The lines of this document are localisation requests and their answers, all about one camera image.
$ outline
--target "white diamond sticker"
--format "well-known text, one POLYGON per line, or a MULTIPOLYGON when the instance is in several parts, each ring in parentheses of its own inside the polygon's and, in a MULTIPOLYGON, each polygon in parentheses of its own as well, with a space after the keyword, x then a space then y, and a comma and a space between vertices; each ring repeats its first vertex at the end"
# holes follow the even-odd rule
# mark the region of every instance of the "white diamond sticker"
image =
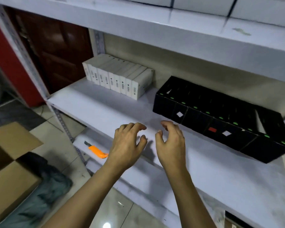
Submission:
POLYGON ((225 132, 223 132, 223 135, 224 135, 224 136, 229 136, 230 134, 232 134, 232 133, 230 133, 230 132, 227 131, 227 130, 226 130, 225 132))
POLYGON ((182 112, 180 111, 176 115, 179 116, 180 118, 183 116, 182 112))

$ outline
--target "red sticker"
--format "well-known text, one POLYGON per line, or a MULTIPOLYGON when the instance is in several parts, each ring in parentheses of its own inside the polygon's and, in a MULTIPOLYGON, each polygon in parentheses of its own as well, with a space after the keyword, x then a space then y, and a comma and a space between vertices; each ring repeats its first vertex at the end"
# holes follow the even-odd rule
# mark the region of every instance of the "red sticker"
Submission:
POLYGON ((215 128, 213 128, 213 127, 210 127, 208 130, 210 130, 210 131, 212 131, 212 132, 216 132, 217 131, 217 129, 215 129, 215 128))

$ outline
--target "orange utility knife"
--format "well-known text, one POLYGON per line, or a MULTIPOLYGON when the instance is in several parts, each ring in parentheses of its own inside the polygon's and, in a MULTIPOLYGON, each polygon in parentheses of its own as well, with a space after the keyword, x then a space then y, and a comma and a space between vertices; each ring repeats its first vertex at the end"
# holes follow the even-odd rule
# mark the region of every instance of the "orange utility knife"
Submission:
POLYGON ((103 153, 96 146, 92 146, 90 143, 86 141, 84 141, 84 144, 86 144, 89 147, 89 150, 91 150, 99 158, 106 158, 109 155, 108 153, 103 153))

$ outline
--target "row of black boxes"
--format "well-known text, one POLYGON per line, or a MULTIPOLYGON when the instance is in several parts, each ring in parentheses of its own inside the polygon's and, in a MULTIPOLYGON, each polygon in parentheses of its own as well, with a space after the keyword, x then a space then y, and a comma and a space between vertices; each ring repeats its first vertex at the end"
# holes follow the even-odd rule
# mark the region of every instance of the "row of black boxes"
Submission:
POLYGON ((264 163, 285 154, 280 113, 174 76, 156 93, 153 111, 264 163))

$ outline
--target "open cardboard box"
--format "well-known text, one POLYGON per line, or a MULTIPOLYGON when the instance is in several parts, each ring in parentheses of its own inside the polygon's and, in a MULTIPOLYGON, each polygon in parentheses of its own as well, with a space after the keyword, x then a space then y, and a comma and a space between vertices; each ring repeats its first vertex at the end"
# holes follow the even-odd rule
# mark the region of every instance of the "open cardboard box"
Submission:
POLYGON ((0 127, 0 221, 41 182, 17 159, 42 145, 17 122, 0 127))

